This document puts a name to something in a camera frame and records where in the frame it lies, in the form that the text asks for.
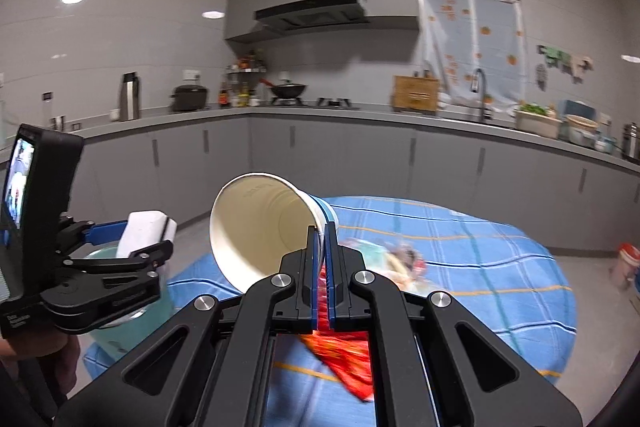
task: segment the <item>plaid tablecloth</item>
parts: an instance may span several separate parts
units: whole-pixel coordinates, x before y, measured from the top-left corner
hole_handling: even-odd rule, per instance
[[[424,277],[447,289],[551,381],[560,377],[575,340],[574,295],[548,251],[524,233],[418,201],[328,198],[338,241],[410,245],[426,262]],[[176,307],[197,295],[238,294],[206,253],[169,281]],[[373,403],[348,393],[296,337],[281,335],[265,425],[372,426]],[[113,360],[93,345],[84,357],[93,378]]]

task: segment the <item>countertop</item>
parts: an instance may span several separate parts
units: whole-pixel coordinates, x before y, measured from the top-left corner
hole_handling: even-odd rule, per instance
[[[561,140],[552,140],[534,134],[517,131],[511,128],[495,125],[485,125],[471,121],[452,120],[449,118],[423,116],[421,114],[394,112],[392,108],[385,105],[359,105],[360,110],[349,110],[339,108],[317,108],[313,106],[303,107],[243,107],[243,108],[206,108],[193,112],[174,113],[167,107],[143,110],[143,116],[139,120],[127,122],[111,122],[107,115],[96,116],[82,121],[82,130],[75,131],[87,139],[118,134],[145,127],[180,123],[187,121],[210,120],[213,118],[240,116],[244,114],[276,114],[306,117],[328,117],[328,118],[348,118],[360,121],[385,121],[388,123],[401,123],[411,126],[431,127],[434,129],[453,130],[478,135],[478,137],[498,137],[504,140],[513,140],[535,144],[536,146],[556,150],[558,152],[568,152],[575,155],[584,156],[598,162],[610,164],[628,172],[640,174],[640,166],[629,163],[622,158],[603,154],[592,149],[580,147]],[[11,145],[0,151],[0,164],[9,160]]]

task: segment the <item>frying pan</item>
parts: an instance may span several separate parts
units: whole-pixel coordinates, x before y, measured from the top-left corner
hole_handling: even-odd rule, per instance
[[[302,92],[306,89],[305,84],[280,84],[276,86],[275,84],[271,84],[267,80],[260,80],[263,84],[266,84],[271,89],[271,92],[276,98],[297,98]]]

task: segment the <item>white cup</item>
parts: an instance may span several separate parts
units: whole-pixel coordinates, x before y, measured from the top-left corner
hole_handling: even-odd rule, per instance
[[[309,225],[318,229],[322,245],[328,221],[338,227],[325,201],[273,174],[244,174],[228,182],[213,203],[211,250],[222,274],[245,293],[277,273],[283,255],[306,248]]]

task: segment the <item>silver thermos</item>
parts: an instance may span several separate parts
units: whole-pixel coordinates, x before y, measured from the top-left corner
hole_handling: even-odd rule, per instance
[[[136,71],[122,75],[119,102],[121,122],[140,118],[140,77]]]
[[[623,127],[622,155],[626,160],[640,162],[640,140],[635,123],[628,123]]]

